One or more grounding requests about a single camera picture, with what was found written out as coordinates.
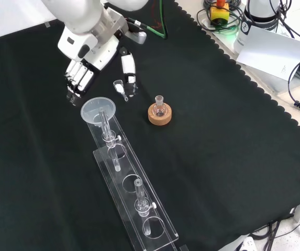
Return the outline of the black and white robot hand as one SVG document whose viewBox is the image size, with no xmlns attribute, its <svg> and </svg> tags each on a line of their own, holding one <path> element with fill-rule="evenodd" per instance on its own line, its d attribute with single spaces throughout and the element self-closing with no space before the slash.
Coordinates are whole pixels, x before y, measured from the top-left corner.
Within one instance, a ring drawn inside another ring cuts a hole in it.
<svg viewBox="0 0 300 251">
<path fill-rule="evenodd" d="M 144 43 L 147 34 L 129 25 L 118 29 L 105 43 L 100 43 L 93 34 L 77 35 L 64 28 L 58 42 L 59 50 L 71 62 L 64 77 L 67 81 L 67 100 L 79 106 L 82 98 L 89 91 L 99 74 L 120 55 L 124 75 L 125 99 L 137 93 L 136 65 L 130 50 L 120 45 L 120 40 L 127 37 L 137 43 Z"/>
</svg>

